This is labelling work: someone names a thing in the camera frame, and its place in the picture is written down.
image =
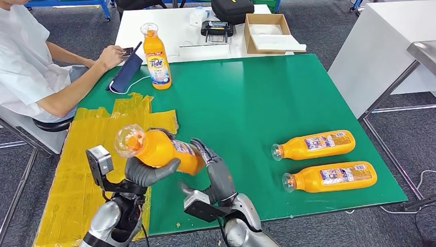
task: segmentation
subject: white t-shirt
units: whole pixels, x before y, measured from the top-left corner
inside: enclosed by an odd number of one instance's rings
[[[23,5],[0,8],[0,105],[42,122],[59,117],[36,102],[71,83],[69,67],[53,63],[49,35]]]

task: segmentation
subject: smartphone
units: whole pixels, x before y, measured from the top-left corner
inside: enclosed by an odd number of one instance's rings
[[[124,48],[123,50],[124,50],[124,53],[121,55],[121,57],[122,58],[128,58],[133,53],[134,48],[133,47],[129,47],[129,48]]]

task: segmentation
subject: bottle label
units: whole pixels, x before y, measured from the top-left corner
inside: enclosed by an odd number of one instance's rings
[[[366,165],[356,165],[348,168],[320,170],[322,184],[339,184],[372,178],[371,171]]]
[[[154,84],[164,85],[170,82],[168,64],[162,57],[162,52],[147,53],[147,66]]]
[[[315,151],[323,148],[331,148],[339,145],[350,144],[350,137],[343,131],[325,135],[315,136],[304,139],[309,151]]]
[[[171,142],[173,143],[174,149],[177,152],[195,155],[194,150],[189,146],[189,144],[186,144],[179,140],[172,140]]]

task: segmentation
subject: gray carpet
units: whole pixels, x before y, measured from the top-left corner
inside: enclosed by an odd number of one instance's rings
[[[285,14],[297,40],[307,44],[308,52],[315,53],[328,69],[357,20],[355,14],[348,13],[349,7],[350,3],[344,0],[285,0],[279,12]],[[114,9],[110,11],[115,14],[110,22],[105,21],[102,10],[97,8],[34,8],[32,13],[51,31],[50,41],[96,59],[105,46],[115,42],[119,19]],[[435,102],[431,94],[423,93],[391,96],[383,106]],[[435,113],[436,110],[416,110],[380,113],[370,118],[416,184],[422,170],[436,170]],[[369,136],[408,198],[414,199],[400,174]],[[9,132],[0,129],[0,142],[12,139]],[[30,152],[26,146],[0,150],[1,195],[4,198],[0,202],[0,220],[3,220]],[[58,160],[59,157],[46,159],[38,155],[4,246],[31,246]],[[435,179],[436,174],[426,175],[421,190],[424,195],[435,192]],[[399,210],[399,205],[386,208]],[[429,207],[417,217],[423,235],[434,241],[435,213],[436,207]],[[413,215],[391,215],[378,207],[359,209],[351,215],[339,212],[283,219],[263,223],[263,226],[282,246],[422,246]],[[212,230],[155,237],[150,239],[150,245],[192,247],[224,246],[224,243],[220,232]],[[138,241],[132,246],[147,245],[145,241]]]

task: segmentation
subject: detergent bottle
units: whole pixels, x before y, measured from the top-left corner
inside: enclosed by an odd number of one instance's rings
[[[145,35],[144,53],[153,87],[167,89],[171,87],[171,73],[164,44],[157,36],[157,25],[145,23],[141,32]]]
[[[124,157],[136,156],[152,167],[161,167],[171,159],[179,158],[177,170],[191,175],[204,166],[199,151],[192,144],[172,140],[162,130],[144,131],[139,125],[127,125],[118,131],[115,150]]]
[[[282,158],[304,160],[348,153],[354,146],[356,141],[348,130],[336,130],[295,137],[281,145],[274,144],[271,152],[277,161]]]
[[[377,182],[377,174],[365,161],[307,167],[282,178],[286,191],[325,192],[369,187]]]

